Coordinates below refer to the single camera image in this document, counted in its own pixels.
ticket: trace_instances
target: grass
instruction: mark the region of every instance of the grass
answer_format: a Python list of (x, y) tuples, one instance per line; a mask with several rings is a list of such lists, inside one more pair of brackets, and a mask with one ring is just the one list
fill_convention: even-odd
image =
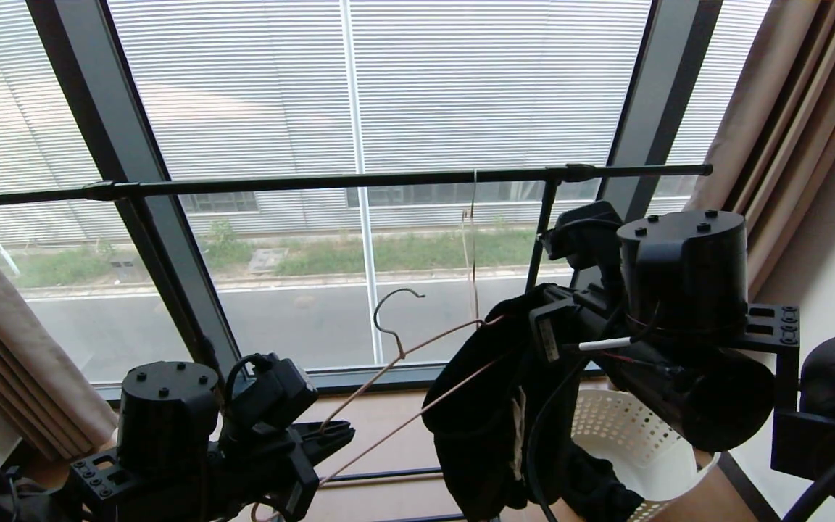
[[(504, 267), (530, 262), (533, 232), (530, 229), (498, 228), (476, 234), (476, 265)], [(228, 234), (222, 239), (200, 241), (202, 257), (213, 275), (241, 277), (258, 248)], [(362, 241), (359, 238), (318, 241), (282, 241), (286, 257), (276, 265), (276, 276), (355, 274), (364, 271)], [(466, 265), (462, 235), (457, 232), (377, 236), (373, 239), (375, 270), (405, 271), (434, 268), (463, 268)], [(79, 247), (57, 252), (12, 255), (21, 271), (12, 271), (0, 255), (0, 268), (19, 288), (72, 286), (114, 280), (109, 258), (114, 249)]]

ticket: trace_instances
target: black garment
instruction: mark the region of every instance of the black garment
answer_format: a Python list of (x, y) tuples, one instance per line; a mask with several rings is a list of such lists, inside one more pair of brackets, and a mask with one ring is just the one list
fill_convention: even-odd
[[(503, 301), (486, 317), (498, 323), (475, 331), (428, 390), (424, 404), (440, 397), (473, 371), (498, 357), (503, 359), (478, 374), (466, 386), (424, 413), (447, 489), (468, 520), (496, 518), (507, 505), (521, 509), (531, 498), (511, 467), (520, 446), (526, 442), (533, 420), (544, 401), (565, 376), (566, 363), (547, 366), (533, 353), (528, 314), (545, 305), (540, 285), (527, 294)], [(546, 419), (536, 456), (537, 473), (547, 501), (559, 499), (571, 446), (571, 410), (576, 391), (558, 397)], [(523, 439), (517, 441), (514, 407), (524, 402)], [(521, 471), (527, 474), (524, 460)]]
[(607, 460), (573, 444), (568, 462), (569, 482), (562, 499), (586, 522), (626, 522), (643, 503), (643, 497), (617, 480)]

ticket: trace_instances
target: window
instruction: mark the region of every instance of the window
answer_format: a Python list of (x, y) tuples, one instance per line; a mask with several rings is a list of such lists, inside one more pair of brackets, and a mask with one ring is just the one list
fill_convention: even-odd
[(253, 192), (228, 192), (223, 194), (188, 194), (179, 196), (179, 202), (189, 214), (202, 212), (256, 212), (256, 195)]
[[(657, 0), (657, 7), (676, 4)], [(75, 188), (119, 175), (96, 168), (106, 152), (87, 151), (93, 128), (112, 138), (109, 152), (127, 181), (603, 165), (651, 6), (652, 0), (109, 0), (109, 11), (101, 12), (96, 1), (49, 7), (0, 0), (0, 191)], [(697, 151), (706, 149), (705, 136), (723, 114), (728, 95), (717, 83), (723, 70), (739, 71), (743, 42), (759, 23), (744, 19), (743, 9), (752, 8), (743, 6), (723, 5), (717, 25), (723, 36), (710, 44), (673, 162), (699, 161)], [(40, 30), (73, 44), (49, 49), (80, 66), (57, 71), (64, 92), (28, 9), (51, 16), (47, 9), (59, 10), (63, 26)], [(104, 22), (113, 27), (80, 29)], [(112, 30), (133, 85), (114, 68), (120, 54)], [(85, 93), (69, 87), (79, 85)], [(127, 92), (139, 96), (145, 115), (119, 94)], [(83, 122), (77, 128), (74, 113), (90, 106), (97, 117), (77, 117)], [(687, 188), (677, 183), (664, 179), (658, 195), (665, 197), (654, 204), (666, 198), (684, 204)], [(599, 181), (562, 184), (551, 221), (591, 201), (598, 188)], [(523, 291), (543, 193), (540, 181), (317, 188), (153, 198), (149, 211), (160, 241), (175, 251), (176, 278), (188, 286), (202, 328), (215, 331), (220, 360), (238, 356), (233, 334), (244, 352), (276, 351), (310, 370), (349, 369), (391, 356), (394, 345), (370, 326), (370, 308), (394, 288), (408, 284), (427, 294), (396, 298), (383, 310), (383, 322), (399, 327), (407, 341), (470, 317), (470, 267), (483, 312)], [(363, 194), (369, 201), (361, 209)], [(473, 195), (479, 205), (470, 223)], [(98, 353), (80, 362), (97, 381), (118, 380), (144, 360), (188, 357), (175, 336), (177, 327), (185, 335), (182, 321), (177, 317), (173, 326), (160, 301), (171, 289), (143, 279), (145, 265), (156, 261), (145, 241), (111, 204), (0, 208), (3, 267), (11, 257), (21, 278), (18, 255), (86, 249), (110, 257), (97, 277), (37, 288), (42, 300), (28, 291), (67, 351), (84, 337), (60, 329), (92, 325), (82, 318), (57, 325), (61, 310), (100, 317), (97, 326), (112, 346), (92, 344)], [(567, 265), (544, 265), (540, 281), (569, 276)], [(112, 299), (83, 290), (99, 285)], [(76, 286), (79, 295), (67, 295)], [(461, 335), (408, 362), (447, 360), (468, 333)]]

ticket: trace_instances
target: wooden floor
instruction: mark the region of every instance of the wooden floor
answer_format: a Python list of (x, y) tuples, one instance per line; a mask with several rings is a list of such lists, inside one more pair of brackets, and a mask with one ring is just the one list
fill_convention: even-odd
[[(321, 476), (334, 472), (352, 456), (380, 439), (399, 423), (420, 409), (422, 392), (369, 394), (355, 400), (338, 416), (357, 429), (354, 441), (317, 467)], [(340, 399), (321, 399), (302, 416), (301, 421), (321, 420), (330, 413)], [(66, 479), (69, 463), (46, 463), (36, 460), (27, 469), (27, 476), (46, 486), (57, 486)], [(368, 473), (397, 469), (437, 466), (431, 434), (420, 419), (405, 427), (397, 435), (369, 453), (344, 473)], [(235, 520), (251, 522), (249, 506)], [(337, 483), (319, 490), (305, 520), (368, 522), (397, 518), (421, 518), (430, 515), (459, 513), (440, 476), (394, 479), (384, 482)], [(265, 519), (269, 510), (259, 509)], [(562, 521), (577, 521), (563, 502), (554, 506), (554, 513)], [(534, 522), (546, 520), (536, 505), (523, 511), (504, 510), (504, 522)], [(717, 520), (720, 522), (755, 522), (755, 517), (736, 493), (723, 472), (715, 467), (691, 492), (671, 503), (653, 518), (657, 522)]]

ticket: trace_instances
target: hanger hook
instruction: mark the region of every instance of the hanger hook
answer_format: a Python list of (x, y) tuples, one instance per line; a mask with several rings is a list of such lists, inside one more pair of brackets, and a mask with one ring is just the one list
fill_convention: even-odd
[(382, 297), (378, 304), (375, 305), (375, 311), (372, 312), (372, 324), (375, 326), (376, 330), (382, 331), (384, 334), (391, 334), (395, 337), (395, 344), (398, 346), (398, 355), (400, 359), (404, 359), (404, 347), (402, 346), (401, 337), (398, 337), (398, 333), (394, 330), (388, 330), (387, 328), (382, 328), (380, 324), (378, 324), (378, 311), (382, 308), (382, 305), (385, 304), (386, 299), (392, 297), (392, 295), (398, 294), (399, 291), (408, 291), (414, 297), (423, 298), (424, 294), (418, 294), (416, 291), (411, 290), (411, 288), (398, 288), (397, 290), (392, 290), (390, 293), (386, 294), (385, 297)]

